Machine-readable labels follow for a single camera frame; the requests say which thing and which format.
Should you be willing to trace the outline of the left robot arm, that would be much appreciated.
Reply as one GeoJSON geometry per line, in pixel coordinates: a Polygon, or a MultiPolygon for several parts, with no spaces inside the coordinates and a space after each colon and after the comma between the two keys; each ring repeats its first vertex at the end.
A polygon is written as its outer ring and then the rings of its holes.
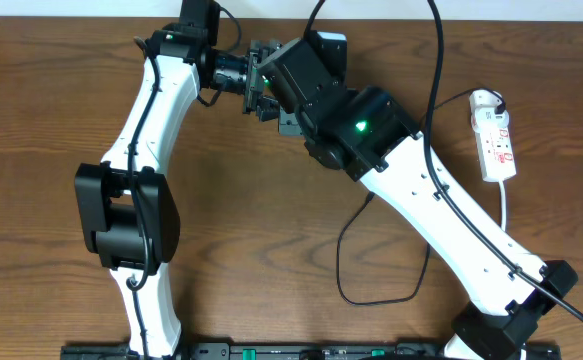
{"type": "Polygon", "coordinates": [[[167,183],[181,125],[195,103],[216,103],[201,97],[203,88],[242,96],[244,113],[262,121],[280,110],[256,70],[277,44],[252,42],[244,56],[217,49],[225,11],[215,1],[187,0],[176,22],[134,40],[144,56],[138,96],[111,148],[99,163],[81,164],[74,180],[86,248],[120,289],[130,340],[68,345],[63,359],[176,359],[183,353],[169,277],[181,222],[167,183]]]}

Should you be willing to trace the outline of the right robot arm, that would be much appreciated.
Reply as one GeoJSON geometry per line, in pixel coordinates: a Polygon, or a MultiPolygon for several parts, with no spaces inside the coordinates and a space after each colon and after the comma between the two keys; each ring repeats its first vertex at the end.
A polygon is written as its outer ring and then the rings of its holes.
{"type": "Polygon", "coordinates": [[[529,338],[575,285],[575,271],[510,237],[447,171],[429,135],[387,91],[346,86],[345,44],[341,34],[313,32],[273,52],[257,70],[296,116],[309,154],[394,208],[464,287],[469,301],[453,320],[443,356],[535,357],[529,338]]]}

